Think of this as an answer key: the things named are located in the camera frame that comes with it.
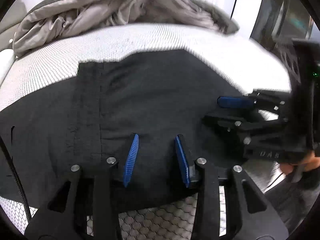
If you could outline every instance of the black plastic bracket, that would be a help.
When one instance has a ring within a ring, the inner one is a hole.
[[[93,187],[93,233],[94,237],[85,232],[75,230],[75,201],[81,167],[74,165],[62,184],[54,191],[34,217],[30,220],[25,237],[28,240],[82,240],[108,239],[120,240],[121,231],[116,211],[112,208],[110,183],[112,164],[101,161],[94,177]]]
[[[278,163],[299,163],[312,149],[308,136],[292,134],[289,120],[290,93],[269,90],[254,90],[242,98],[220,97],[221,108],[252,111],[263,109],[278,114],[277,120],[248,122],[243,117],[220,113],[209,113],[204,120],[209,125],[218,125],[228,131],[235,131],[239,143],[244,145],[243,156],[248,159],[263,159]],[[302,177],[303,167],[294,169],[291,182]]]
[[[212,163],[205,162],[201,164],[197,160],[195,163],[201,176],[201,185],[198,192],[191,240],[219,239],[220,199],[218,174]]]
[[[288,230],[279,215],[249,175],[240,167],[231,170],[237,205],[227,202],[228,214],[238,209],[238,227],[233,240],[285,240]]]
[[[190,160],[191,151],[183,151]],[[191,240],[285,240],[288,230],[269,201],[241,166],[232,169],[215,167],[204,158],[194,160],[199,174],[198,200]],[[227,234],[219,237],[219,185],[225,187]]]
[[[28,240],[83,239],[75,232],[73,225],[76,192],[81,172],[80,166],[77,171],[70,172],[66,181],[54,192],[53,197],[38,209],[25,230],[24,235]],[[59,200],[58,207],[55,205],[56,200]]]

